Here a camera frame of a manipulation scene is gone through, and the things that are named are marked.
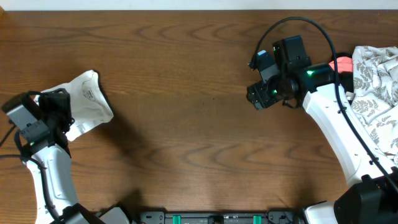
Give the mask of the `white t-shirt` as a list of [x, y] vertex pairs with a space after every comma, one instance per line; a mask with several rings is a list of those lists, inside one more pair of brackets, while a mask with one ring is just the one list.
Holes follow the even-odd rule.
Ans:
[[66, 89], [70, 94], [72, 118], [75, 120], [66, 133], [69, 141], [74, 141], [100, 124], [113, 119], [113, 111], [100, 90], [99, 74], [96, 71], [86, 71], [72, 81], [46, 91], [59, 88]]

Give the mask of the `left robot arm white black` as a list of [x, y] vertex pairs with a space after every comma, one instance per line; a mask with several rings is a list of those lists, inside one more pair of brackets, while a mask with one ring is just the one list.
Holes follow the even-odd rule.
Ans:
[[37, 223], [129, 223], [121, 207], [95, 215], [78, 201], [66, 137], [74, 122], [69, 93], [63, 88], [29, 91], [21, 103], [22, 121], [17, 122], [14, 141], [34, 179]]

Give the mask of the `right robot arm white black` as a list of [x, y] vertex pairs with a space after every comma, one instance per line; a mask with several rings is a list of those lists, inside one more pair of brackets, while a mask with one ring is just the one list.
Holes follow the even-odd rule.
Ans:
[[355, 117], [344, 89], [326, 64], [285, 70], [275, 62], [255, 66], [262, 80], [249, 86], [256, 109], [294, 98], [318, 124], [333, 149], [349, 189], [334, 202], [304, 209], [304, 223], [397, 223], [397, 167], [376, 149]]

